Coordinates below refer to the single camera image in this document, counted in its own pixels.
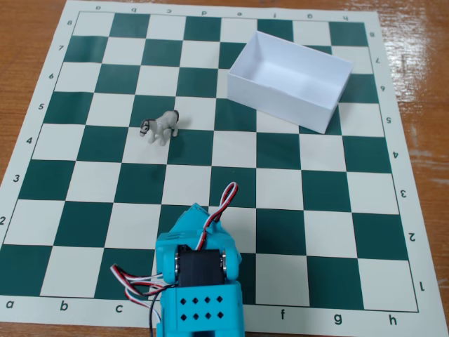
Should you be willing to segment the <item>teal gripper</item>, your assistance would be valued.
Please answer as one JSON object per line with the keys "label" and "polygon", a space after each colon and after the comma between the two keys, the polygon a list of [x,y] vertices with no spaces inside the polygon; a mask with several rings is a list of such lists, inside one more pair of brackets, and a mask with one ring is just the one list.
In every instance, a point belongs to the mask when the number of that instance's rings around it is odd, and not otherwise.
{"label": "teal gripper", "polygon": [[[180,244],[197,246],[201,241],[204,225],[208,218],[219,210],[218,206],[198,206],[197,203],[194,203],[184,211],[178,218],[175,226],[169,232],[171,237],[176,237],[180,240]],[[212,221],[206,228],[206,234],[203,237],[202,245],[224,246],[230,239],[232,239],[232,236],[221,226],[221,223]]]}

